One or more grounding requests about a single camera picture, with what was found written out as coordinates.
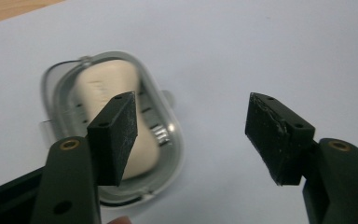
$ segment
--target brass screw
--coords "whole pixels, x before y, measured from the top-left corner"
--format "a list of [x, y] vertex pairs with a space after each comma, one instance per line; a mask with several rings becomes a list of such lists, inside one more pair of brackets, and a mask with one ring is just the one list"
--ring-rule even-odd
[[340, 142], [340, 141], [330, 141], [328, 143], [328, 145], [334, 149], [337, 149], [337, 150], [340, 150], [340, 151], [350, 151], [351, 150], [351, 147], [344, 143], [344, 142]]
[[60, 149], [62, 150], [70, 150], [78, 147], [80, 145], [80, 142], [76, 139], [69, 139], [63, 143], [60, 144]]

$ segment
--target brown wooden surface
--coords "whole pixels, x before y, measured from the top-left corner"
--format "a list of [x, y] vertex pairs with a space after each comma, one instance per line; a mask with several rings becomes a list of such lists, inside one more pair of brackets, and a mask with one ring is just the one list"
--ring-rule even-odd
[[0, 21], [62, 1], [63, 0], [0, 0]]

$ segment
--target soap bar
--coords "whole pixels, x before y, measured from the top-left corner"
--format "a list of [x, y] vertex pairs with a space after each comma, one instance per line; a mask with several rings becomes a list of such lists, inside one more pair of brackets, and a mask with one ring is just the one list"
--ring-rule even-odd
[[[97, 63], [79, 74], [74, 86], [76, 101], [82, 104], [87, 121], [93, 120], [109, 100], [127, 91], [138, 92], [140, 78], [136, 67], [123, 60]], [[159, 158], [156, 137], [145, 125], [136, 94], [138, 137], [131, 150], [123, 179], [141, 175], [151, 170]]]

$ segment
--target white table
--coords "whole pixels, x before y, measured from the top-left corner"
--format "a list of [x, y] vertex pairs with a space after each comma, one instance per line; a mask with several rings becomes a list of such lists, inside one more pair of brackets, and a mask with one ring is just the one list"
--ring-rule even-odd
[[251, 91], [358, 146], [358, 1], [65, 1], [0, 22], [0, 185], [48, 150], [40, 80], [51, 65], [131, 53], [176, 99], [182, 173], [134, 223], [307, 223], [302, 186], [277, 187], [244, 135]]

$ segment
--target gray soap dish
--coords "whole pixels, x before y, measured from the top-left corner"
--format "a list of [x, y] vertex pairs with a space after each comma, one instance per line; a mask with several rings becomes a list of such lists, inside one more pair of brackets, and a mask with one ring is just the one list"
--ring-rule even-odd
[[136, 67], [141, 79], [139, 106], [146, 125], [159, 144], [159, 159], [152, 170], [123, 180], [120, 187], [99, 187], [101, 205], [118, 208], [154, 198], [173, 182], [181, 169], [183, 143], [180, 127], [170, 107], [172, 96], [159, 91], [141, 63], [124, 52], [111, 51], [57, 63], [49, 68], [42, 81], [43, 103], [49, 118], [42, 127], [50, 144], [64, 137], [85, 136], [84, 111], [72, 97], [76, 77], [86, 68], [112, 60], [127, 61]]

